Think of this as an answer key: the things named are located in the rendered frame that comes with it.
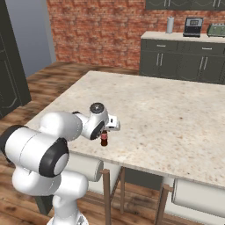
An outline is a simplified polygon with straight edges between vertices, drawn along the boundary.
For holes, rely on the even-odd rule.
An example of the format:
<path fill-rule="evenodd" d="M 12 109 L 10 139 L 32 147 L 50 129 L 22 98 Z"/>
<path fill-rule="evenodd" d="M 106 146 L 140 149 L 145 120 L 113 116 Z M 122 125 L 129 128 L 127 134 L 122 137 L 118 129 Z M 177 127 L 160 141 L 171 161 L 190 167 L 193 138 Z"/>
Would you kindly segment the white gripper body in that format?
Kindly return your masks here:
<path fill-rule="evenodd" d="M 120 122 L 118 120 L 115 120 L 113 122 L 109 121 L 105 125 L 106 131 L 120 131 Z"/>

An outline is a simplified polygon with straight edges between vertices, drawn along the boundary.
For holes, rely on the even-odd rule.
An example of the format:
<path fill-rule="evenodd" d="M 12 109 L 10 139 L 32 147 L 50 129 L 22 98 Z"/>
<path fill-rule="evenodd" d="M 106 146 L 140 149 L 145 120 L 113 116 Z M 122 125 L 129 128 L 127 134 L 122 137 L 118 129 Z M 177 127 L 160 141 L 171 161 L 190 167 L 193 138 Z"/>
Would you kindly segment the small dark brown bottle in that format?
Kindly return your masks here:
<path fill-rule="evenodd" d="M 108 144 L 108 134 L 107 131 L 103 131 L 101 134 L 101 146 L 105 147 Z"/>

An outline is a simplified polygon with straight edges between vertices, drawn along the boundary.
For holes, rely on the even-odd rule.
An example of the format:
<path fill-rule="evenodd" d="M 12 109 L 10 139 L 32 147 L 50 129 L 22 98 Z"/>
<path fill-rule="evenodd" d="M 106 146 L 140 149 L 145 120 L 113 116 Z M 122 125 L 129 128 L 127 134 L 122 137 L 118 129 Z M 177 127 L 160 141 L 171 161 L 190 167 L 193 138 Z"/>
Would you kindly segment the green toaster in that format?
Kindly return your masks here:
<path fill-rule="evenodd" d="M 225 24 L 210 24 L 207 28 L 207 36 L 225 38 Z"/>

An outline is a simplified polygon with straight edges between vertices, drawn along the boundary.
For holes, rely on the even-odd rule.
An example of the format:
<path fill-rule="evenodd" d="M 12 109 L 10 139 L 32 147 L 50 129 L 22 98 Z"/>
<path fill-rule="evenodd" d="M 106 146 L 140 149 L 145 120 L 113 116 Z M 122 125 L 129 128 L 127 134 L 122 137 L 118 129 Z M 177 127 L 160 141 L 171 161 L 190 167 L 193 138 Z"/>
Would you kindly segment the tall dark grey cupboard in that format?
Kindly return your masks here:
<path fill-rule="evenodd" d="M 31 101 L 5 0 L 0 0 L 0 119 Z"/>

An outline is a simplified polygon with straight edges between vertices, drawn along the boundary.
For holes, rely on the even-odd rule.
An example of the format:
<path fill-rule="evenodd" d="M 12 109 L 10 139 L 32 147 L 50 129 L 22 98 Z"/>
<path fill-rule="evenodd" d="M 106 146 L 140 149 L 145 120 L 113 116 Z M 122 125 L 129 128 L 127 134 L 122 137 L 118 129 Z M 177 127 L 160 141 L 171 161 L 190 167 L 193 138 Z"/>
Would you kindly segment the dark grey base cupboard run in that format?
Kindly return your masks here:
<path fill-rule="evenodd" d="M 142 39 L 140 75 L 225 84 L 225 44 Z"/>

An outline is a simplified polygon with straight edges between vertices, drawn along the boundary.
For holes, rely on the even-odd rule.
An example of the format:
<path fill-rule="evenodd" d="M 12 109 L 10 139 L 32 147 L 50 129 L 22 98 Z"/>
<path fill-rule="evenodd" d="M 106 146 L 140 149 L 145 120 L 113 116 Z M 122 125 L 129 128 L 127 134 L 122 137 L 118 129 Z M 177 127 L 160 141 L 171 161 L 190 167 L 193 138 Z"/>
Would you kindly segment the white cushioned wooden stool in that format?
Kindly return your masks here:
<path fill-rule="evenodd" d="M 225 225 L 225 189 L 164 177 L 155 224 L 170 214 L 203 225 Z"/>
<path fill-rule="evenodd" d="M 120 183 L 120 212 L 124 213 L 125 168 L 123 166 L 70 152 L 66 170 L 79 172 L 88 178 L 89 188 L 83 200 L 105 208 L 105 225 L 112 225 L 111 203 Z"/>

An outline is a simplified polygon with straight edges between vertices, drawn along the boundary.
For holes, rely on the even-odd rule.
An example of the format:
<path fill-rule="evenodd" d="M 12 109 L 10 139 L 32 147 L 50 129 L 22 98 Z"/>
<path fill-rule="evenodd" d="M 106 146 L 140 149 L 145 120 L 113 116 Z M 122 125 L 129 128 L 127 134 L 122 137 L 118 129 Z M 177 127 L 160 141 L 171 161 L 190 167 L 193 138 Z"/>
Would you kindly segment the dark grey wall cupboard run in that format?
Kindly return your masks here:
<path fill-rule="evenodd" d="M 225 0 L 146 0 L 147 10 L 225 11 Z"/>

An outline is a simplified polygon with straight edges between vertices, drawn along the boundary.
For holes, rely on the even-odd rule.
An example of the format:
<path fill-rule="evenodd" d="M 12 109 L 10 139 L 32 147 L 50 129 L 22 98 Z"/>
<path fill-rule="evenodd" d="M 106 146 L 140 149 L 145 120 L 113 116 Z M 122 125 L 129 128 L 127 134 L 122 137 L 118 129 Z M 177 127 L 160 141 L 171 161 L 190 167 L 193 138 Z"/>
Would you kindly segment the grey paper towel roll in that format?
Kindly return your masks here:
<path fill-rule="evenodd" d="M 168 17 L 166 33 L 172 33 L 173 26 L 174 26 L 174 17 Z"/>

